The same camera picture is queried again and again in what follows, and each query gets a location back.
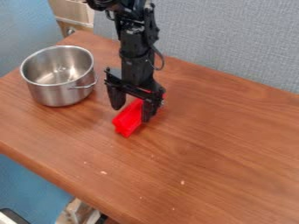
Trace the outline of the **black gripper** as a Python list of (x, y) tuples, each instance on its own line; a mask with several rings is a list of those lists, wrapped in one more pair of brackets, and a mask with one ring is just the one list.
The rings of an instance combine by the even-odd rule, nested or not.
[(162, 106), (164, 87), (155, 80), (155, 51), (128, 58), (120, 56), (122, 67), (106, 69), (107, 94), (114, 110), (120, 110), (127, 102), (127, 95), (143, 100), (142, 121), (147, 123)]

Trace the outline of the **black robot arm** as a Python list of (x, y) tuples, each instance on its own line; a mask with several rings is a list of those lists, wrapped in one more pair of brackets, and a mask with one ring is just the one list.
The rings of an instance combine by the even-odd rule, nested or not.
[(122, 109), (127, 95), (143, 102), (142, 122), (155, 116), (164, 100), (164, 87), (155, 80), (155, 71), (164, 68), (164, 56), (155, 47), (159, 27), (152, 0), (87, 0), (88, 7), (104, 11), (115, 23), (120, 41), (120, 69), (106, 69), (106, 85), (111, 106)]

